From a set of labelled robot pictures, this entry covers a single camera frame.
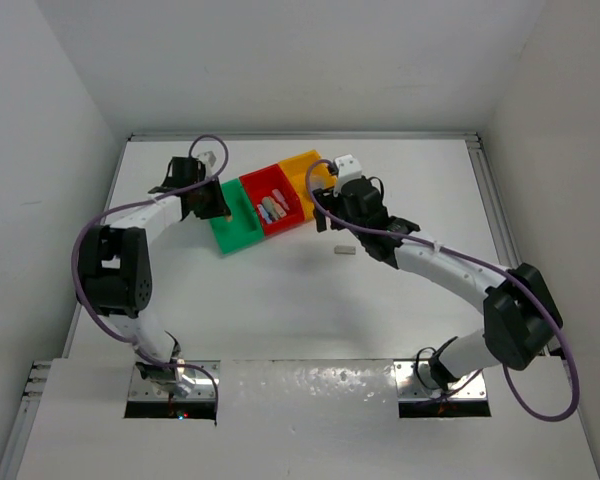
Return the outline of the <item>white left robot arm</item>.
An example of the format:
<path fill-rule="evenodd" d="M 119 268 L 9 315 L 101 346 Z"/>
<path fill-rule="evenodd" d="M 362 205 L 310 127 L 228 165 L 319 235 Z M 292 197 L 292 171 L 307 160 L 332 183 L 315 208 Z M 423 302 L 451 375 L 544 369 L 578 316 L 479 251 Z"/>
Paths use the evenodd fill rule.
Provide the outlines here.
<path fill-rule="evenodd" d="M 165 390 L 187 389 L 195 381 L 185 373 L 179 342 L 149 311 L 150 246 L 189 216 L 231 215 L 219 180 L 212 176 L 215 162 L 211 151 L 172 158 L 146 203 L 112 223 L 89 227 L 78 250 L 78 278 L 96 317 L 131 345 L 141 377 Z"/>

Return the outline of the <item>orange marker pen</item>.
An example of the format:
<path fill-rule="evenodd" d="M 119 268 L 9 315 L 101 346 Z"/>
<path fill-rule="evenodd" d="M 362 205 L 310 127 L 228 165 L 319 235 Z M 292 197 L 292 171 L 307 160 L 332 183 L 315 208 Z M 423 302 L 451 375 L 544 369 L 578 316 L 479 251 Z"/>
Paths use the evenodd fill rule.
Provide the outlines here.
<path fill-rule="evenodd" d="M 277 202 L 274 203 L 274 208 L 276 210 L 277 215 L 280 218 L 284 218 L 284 217 L 287 216 L 286 210 L 280 204 L 278 204 Z"/>

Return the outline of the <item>grey rectangular eraser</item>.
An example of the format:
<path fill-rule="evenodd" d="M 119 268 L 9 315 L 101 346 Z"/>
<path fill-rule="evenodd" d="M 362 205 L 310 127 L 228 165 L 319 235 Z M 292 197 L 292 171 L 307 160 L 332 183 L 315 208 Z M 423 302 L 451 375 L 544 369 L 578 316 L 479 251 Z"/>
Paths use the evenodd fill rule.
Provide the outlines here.
<path fill-rule="evenodd" d="M 350 245 L 336 245 L 334 247 L 334 253 L 336 255 L 355 255 L 356 247 Z"/>

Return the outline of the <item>blue marker pen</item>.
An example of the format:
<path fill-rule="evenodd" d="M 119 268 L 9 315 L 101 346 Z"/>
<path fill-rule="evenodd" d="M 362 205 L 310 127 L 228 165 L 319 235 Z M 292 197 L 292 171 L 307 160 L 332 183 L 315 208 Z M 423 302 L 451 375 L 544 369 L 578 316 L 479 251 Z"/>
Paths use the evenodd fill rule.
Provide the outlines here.
<path fill-rule="evenodd" d="M 263 218 L 263 220 L 265 221 L 266 224 L 271 225 L 275 222 L 275 218 L 272 216 L 272 214 L 265 208 L 264 205 L 262 204 L 258 204 L 257 205 L 257 209 L 261 215 L 261 217 Z"/>

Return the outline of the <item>green marker pen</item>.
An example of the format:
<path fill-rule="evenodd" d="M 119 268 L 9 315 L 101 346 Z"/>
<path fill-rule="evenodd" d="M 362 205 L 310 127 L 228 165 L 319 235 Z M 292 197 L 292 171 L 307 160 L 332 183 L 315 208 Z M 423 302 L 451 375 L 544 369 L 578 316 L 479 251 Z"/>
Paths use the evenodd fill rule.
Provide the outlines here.
<path fill-rule="evenodd" d="M 272 221 L 277 221 L 280 219 L 274 202 L 270 197 L 266 196 L 262 199 L 262 206 L 264 207 Z"/>

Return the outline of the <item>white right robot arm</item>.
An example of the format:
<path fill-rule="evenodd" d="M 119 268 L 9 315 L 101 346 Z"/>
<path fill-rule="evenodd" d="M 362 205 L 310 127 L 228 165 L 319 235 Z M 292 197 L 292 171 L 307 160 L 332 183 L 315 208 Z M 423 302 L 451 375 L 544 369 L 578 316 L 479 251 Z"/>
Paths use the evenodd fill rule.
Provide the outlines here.
<path fill-rule="evenodd" d="M 384 190 L 365 176 L 311 191 L 317 229 L 350 231 L 373 259 L 420 276 L 474 307 L 477 331 L 454 336 L 415 369 L 422 387 L 446 392 L 463 376 L 502 365 L 526 369 L 562 328 L 540 271 L 496 266 L 436 243 L 420 226 L 388 212 Z"/>

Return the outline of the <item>pink marker pen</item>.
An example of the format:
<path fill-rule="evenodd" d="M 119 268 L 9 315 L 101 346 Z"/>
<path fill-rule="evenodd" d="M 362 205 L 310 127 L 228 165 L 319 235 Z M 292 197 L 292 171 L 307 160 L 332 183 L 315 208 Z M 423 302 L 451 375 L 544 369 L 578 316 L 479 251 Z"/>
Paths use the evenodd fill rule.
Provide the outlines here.
<path fill-rule="evenodd" d="M 275 199 L 277 200 L 277 202 L 283 207 L 283 209 L 285 211 L 290 210 L 289 204 L 287 203 L 286 198 L 284 197 L 284 195 L 281 193 L 280 190 L 274 189 L 272 191 L 272 194 L 275 197 Z"/>

